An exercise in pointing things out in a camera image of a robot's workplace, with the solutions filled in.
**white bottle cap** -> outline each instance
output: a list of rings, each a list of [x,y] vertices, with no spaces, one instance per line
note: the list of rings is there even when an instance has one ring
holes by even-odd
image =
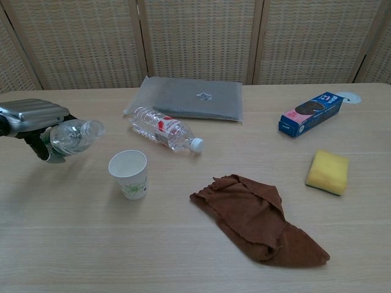
[[[190,144],[190,150],[195,151],[196,153],[201,153],[204,145],[205,142],[203,141],[203,139],[196,137]]]

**yellow sponge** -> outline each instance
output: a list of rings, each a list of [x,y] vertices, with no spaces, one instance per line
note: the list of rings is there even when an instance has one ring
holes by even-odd
[[[313,158],[306,185],[342,195],[348,183],[349,159],[318,150]]]

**plastic water bottle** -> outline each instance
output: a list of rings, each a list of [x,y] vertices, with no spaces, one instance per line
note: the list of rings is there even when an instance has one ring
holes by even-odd
[[[196,153],[203,150],[204,141],[194,137],[186,123],[153,109],[137,108],[130,123],[136,133],[150,140],[161,142],[171,150],[184,151],[189,149]]]
[[[68,120],[41,135],[49,150],[48,162],[65,162],[64,157],[88,149],[95,139],[104,134],[104,126],[96,120]]]

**red and white label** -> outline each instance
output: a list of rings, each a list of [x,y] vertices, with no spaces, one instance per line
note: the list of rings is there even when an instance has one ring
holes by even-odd
[[[165,116],[163,119],[160,119],[156,126],[160,132],[165,132],[168,135],[177,124],[179,124],[178,120]]]
[[[171,130],[173,130],[176,125],[178,125],[180,121],[171,118],[169,116],[165,116],[159,120],[156,124],[155,128],[155,137],[157,140],[162,142],[165,145],[169,145],[168,138]]]

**blue box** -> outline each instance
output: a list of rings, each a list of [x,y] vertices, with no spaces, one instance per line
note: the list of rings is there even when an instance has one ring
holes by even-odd
[[[323,93],[282,114],[279,130],[292,137],[300,136],[339,112],[343,98]]]

